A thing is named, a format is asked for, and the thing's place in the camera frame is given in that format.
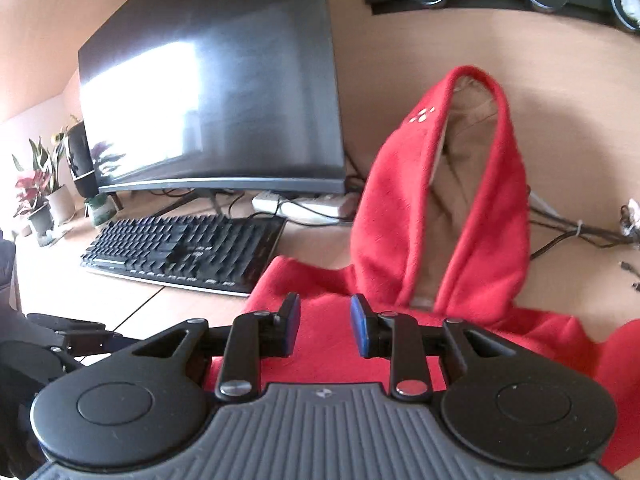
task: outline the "curved monitor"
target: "curved monitor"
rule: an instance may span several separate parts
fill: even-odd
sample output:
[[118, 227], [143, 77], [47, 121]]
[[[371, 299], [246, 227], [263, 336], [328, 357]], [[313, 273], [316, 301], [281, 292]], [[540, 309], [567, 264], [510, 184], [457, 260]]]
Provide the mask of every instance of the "curved monitor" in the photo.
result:
[[79, 51], [102, 192], [344, 192], [327, 0], [128, 0]]

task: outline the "white power strip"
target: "white power strip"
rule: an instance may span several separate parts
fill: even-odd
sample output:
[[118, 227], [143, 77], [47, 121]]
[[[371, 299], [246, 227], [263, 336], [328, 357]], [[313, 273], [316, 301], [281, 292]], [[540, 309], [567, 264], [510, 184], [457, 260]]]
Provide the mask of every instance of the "white power strip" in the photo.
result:
[[285, 202], [285, 199], [280, 195], [263, 191], [254, 197], [252, 204], [257, 212], [276, 213], [279, 202], [278, 216], [290, 218], [303, 224], [337, 224], [340, 221], [338, 218], [350, 218], [355, 213], [359, 198], [357, 193], [349, 193], [346, 195], [323, 195], [318, 198], [296, 198]]

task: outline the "beige lining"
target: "beige lining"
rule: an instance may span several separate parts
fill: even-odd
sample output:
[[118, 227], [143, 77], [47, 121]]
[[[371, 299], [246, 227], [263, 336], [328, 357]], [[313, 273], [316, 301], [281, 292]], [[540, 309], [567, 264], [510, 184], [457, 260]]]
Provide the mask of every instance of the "beige lining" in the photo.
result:
[[433, 306], [484, 175], [496, 120], [491, 92], [475, 79], [461, 78], [428, 191], [422, 262], [412, 306]]

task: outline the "gray ribbed panel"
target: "gray ribbed panel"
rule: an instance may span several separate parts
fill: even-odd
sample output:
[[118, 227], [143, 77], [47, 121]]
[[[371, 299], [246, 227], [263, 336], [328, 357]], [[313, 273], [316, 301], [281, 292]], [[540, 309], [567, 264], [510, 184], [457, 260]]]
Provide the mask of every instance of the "gray ribbed panel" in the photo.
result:
[[44, 466], [38, 480], [604, 480], [596, 464], [527, 474], [487, 465], [453, 443], [423, 406], [378, 384], [272, 384], [225, 406], [202, 437], [163, 464], [103, 475]]

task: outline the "keyboard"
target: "keyboard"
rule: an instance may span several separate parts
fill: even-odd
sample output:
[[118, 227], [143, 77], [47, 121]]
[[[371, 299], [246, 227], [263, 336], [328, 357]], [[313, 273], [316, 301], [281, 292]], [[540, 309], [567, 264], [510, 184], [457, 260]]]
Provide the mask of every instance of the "keyboard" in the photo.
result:
[[247, 296], [269, 265], [280, 217], [147, 217], [108, 224], [83, 267], [144, 282]]

